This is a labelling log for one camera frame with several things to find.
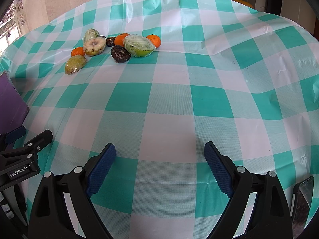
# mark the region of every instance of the phone screen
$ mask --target phone screen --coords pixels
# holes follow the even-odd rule
[[[293,239],[304,230],[312,201],[314,190],[314,177],[295,185],[292,195],[291,219]]]

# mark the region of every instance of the wrapped fruit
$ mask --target wrapped fruit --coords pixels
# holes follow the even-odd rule
[[[65,64],[64,72],[66,74],[76,73],[87,64],[87,60],[82,55],[75,55],[71,57]]]
[[[124,63],[131,58],[130,53],[128,53],[127,50],[120,45],[112,47],[111,55],[116,63]]]
[[[83,39],[82,39],[83,44],[84,44],[87,40],[89,40],[89,39],[91,39],[91,38],[99,37],[99,36],[100,36],[100,34],[98,33],[98,31],[97,31],[96,29],[89,28],[89,29],[85,32],[84,37],[83,37]]]
[[[115,40],[115,37],[108,37],[108,38],[106,39],[106,46],[108,46],[108,47],[113,47],[113,46],[115,46],[114,40]]]
[[[135,57],[146,57],[155,50],[154,44],[143,36],[132,34],[124,39],[125,49]]]
[[[83,45],[83,50],[88,56],[95,56],[101,54],[106,46],[106,39],[104,37],[96,37],[87,40]]]

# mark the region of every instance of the purple object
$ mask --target purple object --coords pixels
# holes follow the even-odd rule
[[[20,127],[28,111],[28,106],[11,83],[8,74],[3,72],[0,75],[0,134]]]

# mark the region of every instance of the table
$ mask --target table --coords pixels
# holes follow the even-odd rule
[[[123,64],[107,47],[66,75],[88,28],[156,34],[162,45]],[[203,155],[213,141],[250,172],[276,171],[289,204],[294,184],[315,174],[313,214],[318,51],[296,23],[230,0],[93,0],[31,31],[0,61],[30,107],[15,146],[54,134],[41,174],[23,182],[29,210],[44,172],[68,173],[111,142],[117,158],[92,202],[113,237],[206,238],[228,201]]]

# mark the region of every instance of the orange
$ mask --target orange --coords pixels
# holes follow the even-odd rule
[[[156,48],[158,48],[161,44],[160,37],[154,34],[148,35],[147,38],[154,44]]]
[[[124,47],[124,44],[123,44],[123,41],[124,41],[124,38],[126,36],[128,36],[129,34],[127,33],[121,33],[119,35],[116,36],[115,40],[114,40],[114,45],[120,45],[122,47]]]
[[[71,52],[71,56],[73,57],[73,56],[75,56],[75,55],[82,55],[82,56],[84,56],[85,53],[84,53],[83,48],[82,48],[82,47],[77,47],[77,48],[73,49],[72,52]]]

